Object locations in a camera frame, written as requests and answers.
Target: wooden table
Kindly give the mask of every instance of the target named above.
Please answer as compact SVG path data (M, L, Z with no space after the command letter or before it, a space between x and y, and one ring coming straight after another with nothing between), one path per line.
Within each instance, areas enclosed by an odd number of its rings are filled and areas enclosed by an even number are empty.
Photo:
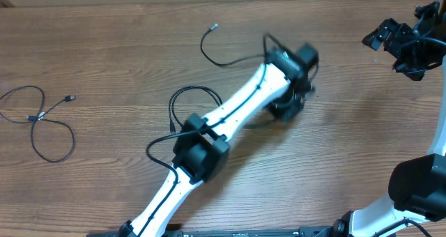
M415 23L415 5L433 0L277 1L0 10L0 93L32 84L47 107L69 94L49 119L76 134L72 157L42 161L29 126L0 120L0 236L84 236L117 230L136 217L167 170L145 156L169 134L167 102L198 84L229 98L260 61L221 69L199 51L206 39L218 61L261 52L269 31L290 48L319 50L317 94L289 128L246 130L225 169L181 206L172 223L186 230L294 229L331 225L385 193L394 167L424 155L437 124L441 70L412 82L392 72L394 59L361 39L385 18ZM0 105L16 119L34 114L38 94L23 91ZM214 104L200 91L178 99L182 120ZM66 154L64 128L39 123L37 147ZM174 141L154 155L173 158ZM446 224L428 224L444 236ZM415 228L402 236L421 236Z

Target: black cable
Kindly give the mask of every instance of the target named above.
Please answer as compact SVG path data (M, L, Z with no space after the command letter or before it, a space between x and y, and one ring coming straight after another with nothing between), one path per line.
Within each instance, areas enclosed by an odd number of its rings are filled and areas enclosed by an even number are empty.
M432 31L433 31L434 28L435 28L435 27L433 26L433 27L430 28L428 31L426 31L426 33L424 33L424 34L422 34L422 35L419 35L419 36L421 36L421 37L427 37L430 33L432 33ZM412 45L413 43L416 43L416 42L417 42L417 39L414 39L414 40L411 40L411 41L406 42L406 43L404 43L404 44L401 44L401 47L405 47L405 46L408 46L408 45Z
M437 45L441 45L443 47L446 47L446 42L441 41L439 39L435 39L435 38L428 38L428 37L424 37L424 36L401 36L400 38L409 38L409 39L413 39L413 40L423 40L423 41L436 43Z
M42 95L42 101L40 102L40 107L39 107L39 110L37 111L37 114L35 116L28 116L27 117L28 121L15 121L15 120L12 120L12 119L4 116L1 112L0 112L0 116L3 117L4 119L6 119L9 122L12 122L12 123L17 123L17 124L27 124L27 123L30 123L31 124L31 131L30 131L31 146L33 147L34 151L39 155L39 157L41 157L45 161L50 162L50 163L57 163L57 162L63 162L65 160L67 160L72 155L72 153L75 151L76 141L75 141L75 134L74 134L74 132L71 130L70 126L65 124L65 123L62 123L60 121L53 121L53 120L49 120L49 119L44 119L43 117L46 114L48 114L50 111L52 111L56 106L60 105L61 103L73 101L76 98L76 96L74 96L74 95L66 96L64 99L62 99L61 101L57 102L55 105L53 105L46 112L43 112L43 113L42 113L42 110L43 110L43 107L45 105L45 93L43 92L43 90L41 88L39 88L37 86L27 85L27 86L17 87L15 89L10 90L7 93L3 94L0 97L0 100L5 98L6 96L9 97L10 95L12 95L12 93L14 93L16 91L19 91L19 90L22 90L22 89L26 89L26 88L37 89L37 90L40 91L40 94ZM70 152L68 152L67 155L63 156L62 158L60 158L58 160L50 160L49 158L46 158L44 155L42 155L42 153L40 153L37 150L36 145L34 144L34 129L36 128L36 124L37 124L38 121L46 121L46 122L51 122L51 123L57 123L59 125L63 125L63 126L68 128L68 130L70 131L70 134L71 134L71 138L72 138L72 146L71 146Z
M316 63L316 69L313 72L313 75L309 78L309 82L313 82L314 77L318 74L319 71L319 62Z
M201 41L203 42L204 37L206 37L211 31L213 31L215 29L209 29L207 32L205 32L205 34L203 35L203 38L201 39ZM188 136L188 135L193 135L196 133L206 133L208 132L210 129L224 123L225 120L227 120L230 116L232 116L232 114L234 114L236 111L238 111L244 104L246 104L246 102L248 102L248 100L250 100L252 98L252 96L257 92L257 90L259 90L261 87L261 83L263 82L263 80L265 79L265 75L266 75L266 68L267 68L267 48L266 48L266 39L270 38L269 34L265 34L263 36L263 51L265 52L265 54L263 55L264 57L264 61L263 61L263 73L262 76L259 80L259 83L257 84L257 87L252 91L252 93L241 103L239 104L232 112L229 112L225 117L221 118L218 122L206 127L206 128L202 128L202 129L198 129L198 130L192 130L189 132L180 132L180 133L176 133L176 134L171 134L171 135L167 135L158 139L153 140L151 143L148 144L148 146L146 147L146 155L149 159L151 159L152 161L158 163L159 165L162 165L163 167L166 167L167 169L169 169L170 171L172 171L175 175L175 181L172 184L171 189L168 191L168 193L166 194L166 196L162 199L162 201L156 206L156 208L153 210L153 212L151 213L151 215L148 217L146 223L144 224L144 226L142 227L141 231L138 233L137 237L141 237L142 233L144 233L144 230L146 229L146 227L148 226L148 224L150 223L150 221L153 219L153 217L155 216L155 214L157 213L157 211L160 209L160 207L163 205L163 203L167 200L167 198L169 198L170 194L174 191L176 184L178 183L178 173L176 172L176 170L166 164L165 162L158 160L157 158L153 157L150 154L150 148L155 145L156 143L159 142L163 142L164 140L168 140L168 139L175 139L178 137L184 137L184 136Z
M256 55L252 55L252 56L246 56L246 57L243 57L243 58L241 58L241 59L237 59L237 60L231 61L231 62L229 62L229 63L217 63L217 62L215 62L214 60L212 60L212 59L211 59L211 58L204 52L204 50L203 50L203 41L204 41L204 38L205 38L210 32L216 30L216 28L218 28L218 24L214 24L214 25L212 25L212 27L209 28L209 30L207 30L207 32L205 32L205 34L203 35L203 37L201 38L201 41L200 41L200 50L201 50L201 53L202 53L202 54L203 54L203 55L204 55L204 56L205 56L211 63L215 64L216 66L218 66L218 67L232 66L233 64L240 63L241 61L246 61L246 60L249 60L249 59L255 59L255 58L259 58L259 57L264 57L264 56L265 56L265 54L256 54Z
M218 93L214 90L212 90L211 88L205 87L205 86L184 86L183 88L177 90L171 97L169 100L169 127L170 127L170 133L176 133L176 129L175 129L175 125L174 125L174 121L172 120L171 114L174 115L174 118L176 120L176 122L180 125L180 127L183 127L183 124L180 122L180 120L177 118L176 114L175 114L175 101L177 99L177 97L182 94L185 91L189 91L192 89L199 89L202 91L205 91L207 94L209 94L213 100L215 101L215 103L220 106L223 104L222 98L220 97L220 95L218 95Z
M416 223L413 220L409 220L409 219L406 219L406 218L404 220L400 220L400 221L398 221L398 222L396 222L396 223L394 223L394 224L384 228L383 230L381 230L379 232L376 232L374 234L374 237L382 236L383 234L386 234L387 232L389 232L389 231L391 231L393 229L396 229L397 227L399 227L399 226L401 226L403 224L406 227L409 227L409 224L412 224L412 225L416 226L426 237L432 237L432 235L429 234L428 231L426 229L424 229L424 227L422 227L420 224Z
M432 70L437 68L438 66L441 66L442 63L433 63L430 66L427 66L427 70Z

